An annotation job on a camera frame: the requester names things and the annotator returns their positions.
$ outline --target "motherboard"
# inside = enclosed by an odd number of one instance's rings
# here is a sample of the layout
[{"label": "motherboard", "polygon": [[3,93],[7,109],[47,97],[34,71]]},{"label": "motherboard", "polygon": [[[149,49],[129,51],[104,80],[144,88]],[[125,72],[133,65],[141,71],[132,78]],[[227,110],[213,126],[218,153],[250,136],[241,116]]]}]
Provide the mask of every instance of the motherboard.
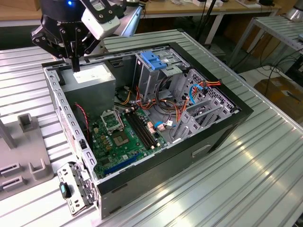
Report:
[{"label": "motherboard", "polygon": [[149,127],[150,121],[141,109],[108,111],[89,123],[92,150],[97,160],[99,178],[122,169],[167,145],[161,133]]}]

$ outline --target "desk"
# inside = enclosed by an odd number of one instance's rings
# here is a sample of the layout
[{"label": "desk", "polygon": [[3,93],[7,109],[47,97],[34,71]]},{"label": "desk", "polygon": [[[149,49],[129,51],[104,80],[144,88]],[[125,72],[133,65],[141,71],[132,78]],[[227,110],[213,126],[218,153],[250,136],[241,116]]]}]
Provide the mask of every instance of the desk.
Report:
[{"label": "desk", "polygon": [[[177,42],[254,112],[214,152],[100,220],[95,207],[76,217],[52,180],[0,201],[10,227],[292,226],[303,212],[303,129],[189,35],[177,30],[104,40],[110,51]],[[74,161],[53,110],[38,47],[0,51],[3,123],[30,113],[39,120],[52,168]]]},{"label": "desk", "polygon": [[[216,19],[214,20],[205,43],[210,44],[212,42],[220,22],[226,14],[271,12],[270,16],[274,16],[279,9],[279,5],[275,5],[274,7],[262,6],[262,8],[247,8],[235,0],[223,3],[222,7],[214,8],[211,13],[211,15],[216,15]],[[200,16],[202,12],[203,7],[198,7],[191,3],[176,5],[170,0],[166,0],[165,2],[151,1],[146,5],[145,18]],[[23,9],[0,6],[0,27],[39,25],[40,19],[41,10],[32,12]]]},{"label": "desk", "polygon": [[[261,28],[259,34],[262,35],[264,32],[267,32],[284,43],[284,47],[278,54],[278,58],[276,59],[274,64],[278,63],[279,60],[282,58],[287,46],[303,54],[303,41],[298,38],[300,34],[303,34],[303,22],[295,23],[286,19],[283,16],[256,17],[251,19],[241,39],[237,43],[228,62],[228,66],[231,66],[233,64],[239,50],[243,46],[246,38],[248,37],[254,26]],[[247,52],[250,52],[250,50],[256,45],[260,37],[258,35],[256,36],[255,40],[251,44],[252,47],[250,47]]]}]

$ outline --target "blue cable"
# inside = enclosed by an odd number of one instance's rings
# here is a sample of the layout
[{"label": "blue cable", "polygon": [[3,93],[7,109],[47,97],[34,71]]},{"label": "blue cable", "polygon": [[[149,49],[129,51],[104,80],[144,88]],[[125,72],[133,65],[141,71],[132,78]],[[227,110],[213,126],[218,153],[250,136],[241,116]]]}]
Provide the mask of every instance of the blue cable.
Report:
[{"label": "blue cable", "polygon": [[198,85],[198,84],[193,84],[193,85],[190,87],[190,89],[189,89],[189,98],[190,98],[191,102],[192,102],[193,104],[195,104],[194,98],[193,98],[193,96],[192,96],[193,87],[197,87],[197,88],[200,89],[200,90],[203,90],[203,88],[204,88],[204,89],[208,89],[208,88],[207,88],[207,87],[201,87],[201,86]]},{"label": "blue cable", "polygon": [[154,127],[157,128],[160,124],[163,124],[163,122],[157,122],[157,123],[155,123]]}]

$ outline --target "green circuit board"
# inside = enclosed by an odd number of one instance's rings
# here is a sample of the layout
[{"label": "green circuit board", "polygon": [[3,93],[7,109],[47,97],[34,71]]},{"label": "green circuit board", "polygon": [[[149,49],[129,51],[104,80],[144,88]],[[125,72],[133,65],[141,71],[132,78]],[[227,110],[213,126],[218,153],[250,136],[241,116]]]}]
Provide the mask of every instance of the green circuit board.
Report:
[{"label": "green circuit board", "polygon": [[[149,121],[141,109],[137,110],[135,114],[142,122]],[[115,130],[112,134],[107,132],[101,118],[89,124],[90,131],[93,133],[93,154],[97,160],[94,170],[99,178],[104,178],[106,175],[126,167],[167,145],[165,139],[157,132],[156,136],[152,135],[157,142],[157,146],[153,149],[147,149],[127,121],[125,114],[121,113],[119,116],[124,128],[122,131]],[[107,126],[115,125],[116,119],[106,119],[106,123]]]}]

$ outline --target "slotted aluminum surface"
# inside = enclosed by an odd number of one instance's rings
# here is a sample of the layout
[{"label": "slotted aluminum surface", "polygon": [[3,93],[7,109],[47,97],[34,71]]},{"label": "slotted aluminum surface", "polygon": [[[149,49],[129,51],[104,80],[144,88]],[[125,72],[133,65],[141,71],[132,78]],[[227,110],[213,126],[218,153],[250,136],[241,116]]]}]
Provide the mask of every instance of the slotted aluminum surface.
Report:
[{"label": "slotted aluminum surface", "polygon": [[257,17],[254,23],[293,49],[298,51],[303,48],[303,42],[298,39],[303,34],[303,22],[293,22],[283,16],[276,16]]},{"label": "slotted aluminum surface", "polygon": [[[52,180],[0,201],[1,226],[291,226],[303,212],[303,130],[230,69],[177,30],[106,39],[110,51],[177,42],[254,113],[215,152],[101,221],[94,207],[72,218]],[[38,47],[0,52],[4,123],[31,113],[54,172],[74,160],[53,111]]]}]

